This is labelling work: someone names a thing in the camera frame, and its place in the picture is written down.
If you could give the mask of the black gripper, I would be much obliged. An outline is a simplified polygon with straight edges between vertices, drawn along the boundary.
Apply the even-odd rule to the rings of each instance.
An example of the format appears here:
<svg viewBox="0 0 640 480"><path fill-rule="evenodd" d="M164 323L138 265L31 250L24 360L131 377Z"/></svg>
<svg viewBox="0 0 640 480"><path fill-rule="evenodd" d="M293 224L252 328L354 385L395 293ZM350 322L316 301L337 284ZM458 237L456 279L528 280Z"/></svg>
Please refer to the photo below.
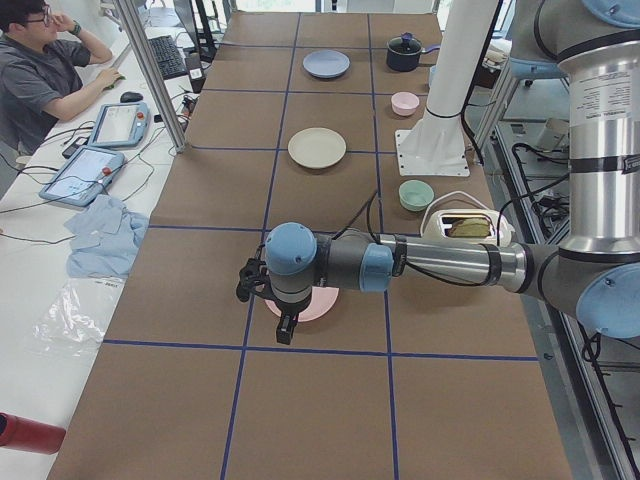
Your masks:
<svg viewBox="0 0 640 480"><path fill-rule="evenodd" d="M296 312L283 311L280 314L279 323L276 327L276 342L279 344L290 345L297 324L298 314Z"/></svg>

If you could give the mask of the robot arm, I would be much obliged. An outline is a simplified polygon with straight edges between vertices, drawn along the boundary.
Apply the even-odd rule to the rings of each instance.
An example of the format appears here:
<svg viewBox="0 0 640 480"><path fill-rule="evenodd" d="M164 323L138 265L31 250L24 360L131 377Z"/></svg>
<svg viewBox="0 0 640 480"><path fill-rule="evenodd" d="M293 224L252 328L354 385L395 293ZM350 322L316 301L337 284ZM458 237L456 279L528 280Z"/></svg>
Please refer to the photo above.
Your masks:
<svg viewBox="0 0 640 480"><path fill-rule="evenodd" d="M568 236L556 246L493 246L279 225L256 251L257 278L237 287L278 306L278 342L291 341L314 287L379 292L408 267L538 298L612 338L638 335L639 5L520 1L511 56L555 63L569 78Z"/></svg>

